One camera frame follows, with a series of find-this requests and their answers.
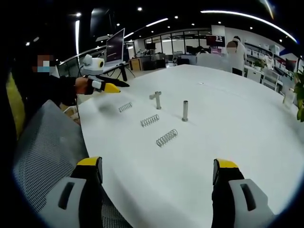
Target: led strip light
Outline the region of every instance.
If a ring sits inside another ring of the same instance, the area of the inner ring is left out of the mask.
[[[225,13],[225,14],[233,14],[233,15],[243,16],[243,17],[246,17],[246,18],[255,19],[255,20],[261,21],[265,24],[268,24],[268,25],[274,27],[275,29],[283,32],[285,35],[287,35],[290,39],[292,39],[295,43],[298,44],[298,41],[292,35],[290,35],[288,32],[286,32],[285,30],[283,30],[280,27],[274,25],[273,23],[270,23],[269,21],[266,21],[266,20],[261,19],[261,18],[257,18],[257,17],[252,16],[252,15],[248,15],[248,14],[245,14],[245,13],[231,12],[231,11],[222,11],[222,10],[203,10],[203,11],[201,11],[201,13]]]

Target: person's hand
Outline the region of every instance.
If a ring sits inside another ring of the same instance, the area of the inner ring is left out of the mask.
[[[78,93],[78,94],[86,93],[87,81],[88,81],[88,78],[85,78],[85,77],[76,78],[76,81],[75,81],[76,93]]]

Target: glass partition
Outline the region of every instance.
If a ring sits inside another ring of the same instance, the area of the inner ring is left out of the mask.
[[[161,37],[153,37],[152,42],[155,44],[155,53],[162,53]]]
[[[185,54],[185,43],[183,32],[172,33],[173,54]]]
[[[166,34],[161,36],[162,52],[166,55],[172,55],[171,35]]]
[[[187,46],[197,48],[199,43],[199,32],[198,31],[186,31],[185,32],[185,43],[186,43],[186,53],[192,54],[187,50]]]

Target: metal spring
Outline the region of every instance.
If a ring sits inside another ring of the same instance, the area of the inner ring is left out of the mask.
[[[121,112],[127,110],[128,108],[132,108],[132,103],[131,103],[131,102],[129,102],[129,103],[127,103],[127,104],[121,106],[120,108],[118,108],[118,110],[119,110],[119,112],[121,113]]]
[[[156,114],[156,115],[153,115],[153,116],[151,116],[147,119],[141,120],[141,125],[143,127],[146,127],[146,126],[158,121],[159,119],[160,119],[160,117]]]
[[[175,138],[177,135],[178,135],[177,130],[173,129],[168,133],[166,133],[161,138],[159,138],[158,140],[156,140],[156,143],[157,145],[159,145],[159,147],[162,147],[164,144],[169,142],[171,139]]]

